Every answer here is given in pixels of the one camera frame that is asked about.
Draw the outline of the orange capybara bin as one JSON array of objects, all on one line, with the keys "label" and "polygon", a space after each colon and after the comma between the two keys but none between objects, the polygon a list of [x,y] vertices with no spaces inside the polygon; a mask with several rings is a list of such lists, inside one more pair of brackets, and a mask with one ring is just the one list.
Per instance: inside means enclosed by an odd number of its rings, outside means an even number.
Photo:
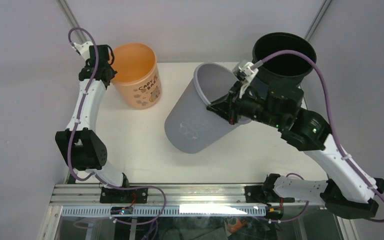
[{"label": "orange capybara bin", "polygon": [[143,43],[126,43],[113,50],[112,68],[116,71],[111,84],[127,105],[147,109],[162,95],[157,55]]}]

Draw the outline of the grey plastic bin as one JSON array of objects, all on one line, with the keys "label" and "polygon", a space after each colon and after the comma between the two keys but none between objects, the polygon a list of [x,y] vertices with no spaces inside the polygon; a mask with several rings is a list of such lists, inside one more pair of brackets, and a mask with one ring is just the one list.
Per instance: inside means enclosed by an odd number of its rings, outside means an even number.
[{"label": "grey plastic bin", "polygon": [[202,63],[164,122],[171,144],[187,154],[209,147],[240,125],[250,123],[242,117],[230,125],[207,106],[226,95],[237,81],[232,71],[217,63]]}]

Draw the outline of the black ribbed bin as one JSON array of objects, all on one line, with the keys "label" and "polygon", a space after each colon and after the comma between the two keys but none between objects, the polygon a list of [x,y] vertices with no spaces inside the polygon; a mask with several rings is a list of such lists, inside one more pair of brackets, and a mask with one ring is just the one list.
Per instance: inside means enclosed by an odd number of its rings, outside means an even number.
[{"label": "black ribbed bin", "polygon": [[[300,36],[287,32],[272,32],[260,37],[252,49],[252,62],[256,63],[283,50],[299,52],[314,63],[317,62],[313,46]],[[290,84],[298,86],[312,70],[313,67],[305,59],[287,53],[276,56],[260,66],[256,77],[266,85],[285,79]]]}]

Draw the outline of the dark blue bin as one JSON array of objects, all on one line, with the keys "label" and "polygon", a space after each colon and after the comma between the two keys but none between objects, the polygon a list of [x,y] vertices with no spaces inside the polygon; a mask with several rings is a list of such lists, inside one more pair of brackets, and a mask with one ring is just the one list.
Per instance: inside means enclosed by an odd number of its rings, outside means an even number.
[{"label": "dark blue bin", "polygon": [[247,91],[251,97],[256,97],[259,99],[275,99],[276,84],[276,80],[270,81],[269,83],[265,83],[263,80],[259,79],[258,77],[255,77],[252,80]]}]

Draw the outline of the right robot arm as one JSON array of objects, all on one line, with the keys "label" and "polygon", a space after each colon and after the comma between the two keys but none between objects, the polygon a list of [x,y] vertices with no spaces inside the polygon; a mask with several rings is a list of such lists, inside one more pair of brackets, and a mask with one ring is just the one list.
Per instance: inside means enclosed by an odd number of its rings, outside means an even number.
[{"label": "right robot arm", "polygon": [[384,191],[384,180],[356,171],[351,158],[341,155],[330,124],[319,113],[302,108],[304,92],[300,88],[275,81],[269,84],[266,97],[261,98],[250,88],[240,95],[241,87],[237,81],[207,110],[231,125],[248,118],[276,128],[283,140],[312,158],[328,175],[327,180],[310,181],[271,173],[255,197],[257,201],[304,200],[325,206],[344,219],[375,218],[379,209],[375,190]]}]

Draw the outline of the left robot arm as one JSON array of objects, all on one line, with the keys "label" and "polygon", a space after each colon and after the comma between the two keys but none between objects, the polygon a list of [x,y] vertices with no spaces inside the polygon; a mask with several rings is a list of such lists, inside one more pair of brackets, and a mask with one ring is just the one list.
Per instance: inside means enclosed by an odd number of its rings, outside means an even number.
[{"label": "left robot arm", "polygon": [[96,134],[96,122],[103,96],[115,77],[111,63],[114,54],[110,46],[73,43],[72,47],[85,60],[85,66],[78,74],[79,94],[65,130],[55,134],[70,174],[78,181],[96,177],[104,186],[112,188],[111,197],[118,203],[125,203],[131,190],[124,186],[126,176],[108,161],[106,145]]}]

